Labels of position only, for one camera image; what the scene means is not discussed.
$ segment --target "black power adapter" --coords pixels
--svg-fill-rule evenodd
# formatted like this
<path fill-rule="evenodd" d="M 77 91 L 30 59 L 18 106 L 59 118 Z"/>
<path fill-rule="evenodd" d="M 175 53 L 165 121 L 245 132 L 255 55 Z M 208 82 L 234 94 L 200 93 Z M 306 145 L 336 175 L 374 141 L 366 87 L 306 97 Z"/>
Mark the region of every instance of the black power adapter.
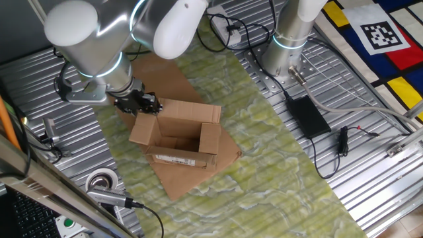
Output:
<path fill-rule="evenodd" d="M 307 139 L 330 132 L 330 127 L 309 96 L 287 97 L 286 106 Z"/>

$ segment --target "barcode label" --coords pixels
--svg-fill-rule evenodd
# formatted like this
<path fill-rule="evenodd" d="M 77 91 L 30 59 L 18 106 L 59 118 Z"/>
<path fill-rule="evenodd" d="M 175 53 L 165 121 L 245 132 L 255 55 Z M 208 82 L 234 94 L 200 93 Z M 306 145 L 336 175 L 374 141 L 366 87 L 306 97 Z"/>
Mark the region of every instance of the barcode label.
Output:
<path fill-rule="evenodd" d="M 156 158 L 162 159 L 164 161 L 180 163 L 181 165 L 196 166 L 196 161 L 193 159 L 183 159 L 183 158 L 171 157 L 167 155 L 156 155 Z"/>

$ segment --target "flattened cardboard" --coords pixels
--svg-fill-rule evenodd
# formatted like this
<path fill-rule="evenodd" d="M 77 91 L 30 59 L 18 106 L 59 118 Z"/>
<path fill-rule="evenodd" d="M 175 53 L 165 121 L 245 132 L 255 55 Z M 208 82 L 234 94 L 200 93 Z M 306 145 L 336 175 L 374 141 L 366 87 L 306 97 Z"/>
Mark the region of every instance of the flattened cardboard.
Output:
<path fill-rule="evenodd" d="M 187 102 L 204 103 L 174 61 L 161 59 L 150 54 L 132 62 L 134 77 L 142 79 L 146 92 L 155 92 L 158 97 Z M 117 110 L 129 131 L 135 124 L 135 117 Z M 140 145 L 143 151 L 147 146 Z M 146 155 L 151 167 L 159 177 L 163 188 L 172 201 L 180 198 L 200 183 L 208 180 L 241 156 L 241 150 L 231 136 L 222 128 L 217 165 L 214 172 L 189 169 L 154 163 L 152 156 Z"/>

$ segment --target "green fabric mat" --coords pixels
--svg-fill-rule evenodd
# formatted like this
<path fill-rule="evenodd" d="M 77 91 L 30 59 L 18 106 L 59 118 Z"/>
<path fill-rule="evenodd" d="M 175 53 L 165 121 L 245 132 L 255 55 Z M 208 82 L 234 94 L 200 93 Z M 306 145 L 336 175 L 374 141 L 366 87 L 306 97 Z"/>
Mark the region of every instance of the green fabric mat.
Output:
<path fill-rule="evenodd" d="M 221 48 L 208 21 L 204 42 Z M 165 237 L 365 237 L 230 51 L 213 54 L 195 38 L 176 59 L 244 153 L 237 162 L 171 202 L 113 106 L 95 112 L 128 192 L 160 215 Z M 159 222 L 136 210 L 146 237 Z"/>

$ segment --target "metal slotted table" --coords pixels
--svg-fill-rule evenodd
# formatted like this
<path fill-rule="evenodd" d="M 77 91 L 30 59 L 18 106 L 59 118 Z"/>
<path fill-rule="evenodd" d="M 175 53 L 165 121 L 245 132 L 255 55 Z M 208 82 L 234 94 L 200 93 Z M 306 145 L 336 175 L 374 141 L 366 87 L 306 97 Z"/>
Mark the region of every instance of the metal slotted table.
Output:
<path fill-rule="evenodd" d="M 275 0 L 274 2 L 276 14 L 278 14 L 284 1 Z M 229 17 L 241 19 L 246 24 L 258 23 L 268 29 L 273 28 L 273 18 L 267 0 L 224 1 L 221 5 Z M 249 33 L 252 44 L 265 38 L 263 31 L 259 28 L 252 27 L 249 29 Z M 237 46 L 246 47 L 247 37 L 243 28 L 240 29 L 240 34 L 242 40 Z M 316 34 L 315 31 L 312 32 L 313 37 L 316 37 Z M 275 89 L 272 87 L 273 83 L 271 81 L 269 83 L 269 79 L 262 75 L 260 77 L 256 73 L 255 66 L 250 64 L 244 52 L 234 52 L 234 54 L 312 159 L 314 153 L 311 142 L 304 137 L 288 112 L 283 94 L 275 93 L 278 89 L 277 86 L 275 85 Z M 310 67 L 309 62 L 306 62 L 306 68 L 302 69 L 313 94 L 326 106 L 351 108 L 366 106 L 368 103 L 373 106 L 387 105 L 367 82 L 353 74 L 339 57 L 328 49 L 308 42 L 303 55 L 324 73 L 322 75 Z M 284 87 L 294 98 L 306 95 L 297 83 L 290 85 L 286 82 Z M 423 203 L 422 199 L 416 199 L 414 196 L 420 192 L 423 186 L 421 176 L 423 157 L 421 154 L 407 158 L 390 158 L 386 153 L 393 144 L 404 139 L 403 136 L 400 136 L 404 131 L 398 121 L 391 116 L 387 118 L 384 114 L 369 111 L 337 114 L 321 110 L 321 114 L 332 128 L 331 133 L 315 139 L 317 164 L 323 175 L 334 170 L 337 136 L 341 127 L 360 125 L 368 131 L 381 134 L 379 138 L 371 138 L 358 130 L 350 130 L 348 133 L 350 152 L 347 157 L 341 157 L 338 173 L 327 180 L 351 216 L 369 237 L 378 235 L 387 226 Z"/>
<path fill-rule="evenodd" d="M 60 135 L 56 144 L 69 150 L 71 157 L 64 157 L 56 167 L 77 186 L 85 190 L 87 177 L 99 168 L 112 169 L 118 175 L 117 189 L 124 189 L 116 163 L 90 106 L 63 102 L 55 92 L 54 77 L 58 76 L 64 61 L 53 55 L 53 49 L 18 59 L 0 66 L 0 79 L 6 85 L 14 103 L 26 114 L 28 127 L 37 135 L 44 134 L 44 117 L 53 118 Z M 65 75 L 76 87 L 81 81 L 74 68 Z M 0 194 L 5 192 L 4 184 Z M 124 225 L 133 233 L 142 233 L 139 220 L 131 209 L 120 208 Z"/>
<path fill-rule="evenodd" d="M 283 1 L 276 0 L 275 4 L 278 12 Z M 273 27 L 267 0 L 226 1 L 222 6 L 230 17 L 239 18 L 247 24 L 260 23 L 269 29 Z M 247 46 L 245 30 L 240 29 L 240 33 L 242 42 L 238 46 L 245 47 Z M 261 30 L 252 28 L 250 38 L 252 43 L 259 42 L 264 39 L 264 34 Z M 254 72 L 244 52 L 234 54 L 304 151 L 313 158 L 311 143 L 303 136 L 287 111 L 283 94 L 269 90 L 264 82 L 265 79 Z M 304 69 L 308 75 L 307 84 L 323 104 L 333 108 L 365 106 L 367 103 L 383 106 L 384 102 L 379 99 L 375 91 L 347 69 L 332 52 L 309 42 L 303 54 L 330 78 L 327 79 L 315 69 L 310 71 L 309 65 Z M 58 146 L 72 152 L 72 158 L 62 159 L 57 167 L 83 189 L 89 173 L 97 168 L 107 167 L 118 172 L 92 108 L 67 104 L 56 95 L 53 79 L 59 74 L 62 66 L 63 60 L 56 58 L 52 49 L 49 49 L 0 66 L 0 78 L 6 84 L 15 103 L 28 115 L 29 127 L 38 135 L 44 132 L 43 117 L 51 117 L 56 121 L 61 136 Z M 71 79 L 76 87 L 81 85 L 73 68 L 67 73 L 66 78 Z M 294 98 L 305 95 L 304 90 L 295 83 L 291 85 L 286 83 L 284 86 Z M 347 157 L 341 158 L 338 173 L 327 180 L 351 216 L 369 237 L 376 236 L 389 224 L 423 202 L 421 199 L 412 199 L 423 187 L 421 177 L 423 157 L 412 155 L 406 159 L 390 158 L 386 153 L 393 144 L 404 139 L 400 136 L 404 133 L 401 125 L 393 125 L 398 124 L 394 118 L 386 119 L 382 114 L 368 111 L 347 114 L 325 111 L 321 113 L 332 128 L 331 133 L 315 138 L 317 163 L 323 175 L 331 173 L 334 169 L 337 136 L 341 127 L 360 125 L 368 131 L 381 134 L 379 138 L 371 138 L 358 130 L 351 130 L 348 143 L 350 152 Z M 118 188 L 123 187 L 120 178 Z M 121 213 L 124 224 L 131 231 L 141 231 L 133 211 L 122 209 Z"/>

